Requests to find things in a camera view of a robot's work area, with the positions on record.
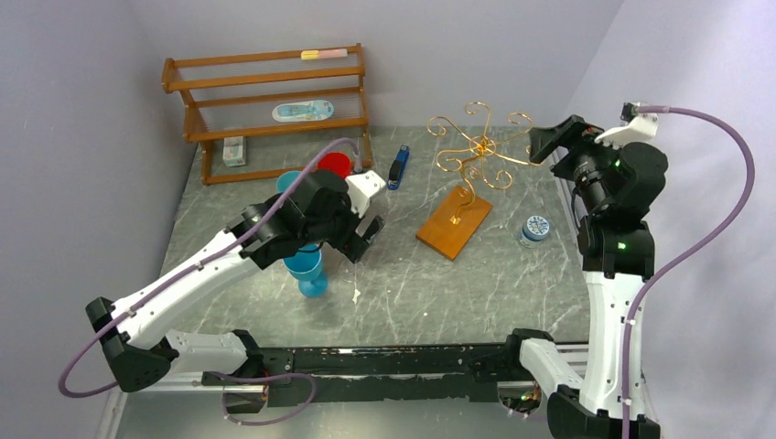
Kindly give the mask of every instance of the small box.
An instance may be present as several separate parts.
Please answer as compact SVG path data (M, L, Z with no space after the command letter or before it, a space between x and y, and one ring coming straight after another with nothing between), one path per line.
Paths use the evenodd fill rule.
M245 166L245 137L226 137L223 139L223 164L226 166Z

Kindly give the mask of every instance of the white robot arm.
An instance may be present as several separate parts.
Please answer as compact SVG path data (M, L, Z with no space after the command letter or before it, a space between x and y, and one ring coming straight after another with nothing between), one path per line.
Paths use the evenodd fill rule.
M654 275L654 241L641 219L663 189L665 155L645 141L657 132L657 115L623 109L625 126L604 132L571 116L557 127L531 132L531 160L541 162L555 148L568 149L553 173L575 183L588 215L577 243L590 297L590 330L585 378L563 361L548 335L520 345L520 364L549 395L550 431L556 438L598 437L622 423L622 365L625 327L632 326L629 382L631 429L652 437L657 424L645 419L641 377L641 319L627 319L631 304ZM643 313L643 305L637 317Z
M313 172L242 246L234 247L207 265L199 262L234 243L261 218L278 195L245 208L240 217L219 231L202 250L146 288L115 302L98 298L89 303L87 314L95 330L129 313L128 318L101 339L103 353L119 386L124 391L138 391L169 372L233 373L242 367L258 349L247 332L187 334L171 329L177 317L200 299L258 273L278 259L293 256L299 248L312 242L327 242L357 262L382 228L383 220L375 217L362 236L356 234L356 228L371 200L384 189L385 181L374 171L344 180L329 171ZM144 295L192 264L199 264L199 269L132 311Z

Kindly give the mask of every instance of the white wall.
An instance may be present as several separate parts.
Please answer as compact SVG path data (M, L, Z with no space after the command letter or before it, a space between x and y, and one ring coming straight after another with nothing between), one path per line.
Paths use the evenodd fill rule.
M774 21L770 0L626 0L566 111L610 127L626 100L694 108L755 156L739 219L648 300L644 369L667 438L776 437ZM744 166L726 134L683 116L663 116L654 143L670 162L647 217L665 264L728 214Z
M518 110L550 123L621 3L133 0L159 52L176 59L361 42L377 125L422 125L437 114L465 121L471 101L490 103L498 124Z
M3 2L0 59L0 436L92 438L105 399L57 377L83 307L158 276L194 148L121 0ZM70 384L109 378L96 348Z

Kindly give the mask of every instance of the jewelry stand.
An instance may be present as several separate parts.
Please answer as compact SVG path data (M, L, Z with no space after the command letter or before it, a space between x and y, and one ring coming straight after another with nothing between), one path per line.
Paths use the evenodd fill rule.
M538 166L537 164L502 155L497 151L499 145L528 133L534 126L531 118L528 117L527 114L521 112L511 112L507 116L507 121L509 121L509 123L521 125L520 121L513 119L515 116L520 116L528 121L528 128L507 139L495 142L489 137L490 116L492 115L490 106L482 102L469 102L464 106L464 111L467 114L477 114L482 108L485 108L488 111L488 118L485 121L485 131L482 135L471 137L465 134L457 125L445 116L432 117L426 124L426 129L429 133L441 137L447 133L447 129L438 121L440 119L444 120L458 131L459 134L469 140L469 147L466 149L446 149L439 151L439 153L436 154L436 165L443 171L460 173L460 177L466 186L456 186L447 195L445 200L442 201L442 205L431 214L431 217L429 217L423 227L421 227L415 235L415 237L423 244L431 247L450 261L455 261L464 245L466 245L477 230L477 227L485 220L485 217L488 216L490 209L492 208L492 205L488 201L477 196L474 185L471 183L471 179L481 179L485 184L494 189L504 190L512 185L512 174L503 169L496 173L495 178L496 182L502 182L503 184L496 185L490 182L485 173L485 157L495 156L519 165ZM436 122L436 131L431 127L433 122ZM446 158L446 162L455 162L457 164L455 168L444 167L439 163L439 157L443 154L458 153L470 153L471 157L463 160L457 157ZM477 166L474 166L475 161L479 161Z

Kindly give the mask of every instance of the cyan plastic cup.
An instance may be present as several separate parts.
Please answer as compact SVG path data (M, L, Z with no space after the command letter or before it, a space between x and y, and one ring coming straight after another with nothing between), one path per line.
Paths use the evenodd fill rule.
M289 186L291 186L291 183L294 183L294 180L301 174L301 171L288 171L282 176L277 178L277 181L275 182L275 188L277 188L277 193L282 194L284 190L288 189Z
M306 245L294 256L283 259L288 272L299 281L299 291L307 297L320 297L329 287L329 278L323 273L323 255L317 247Z

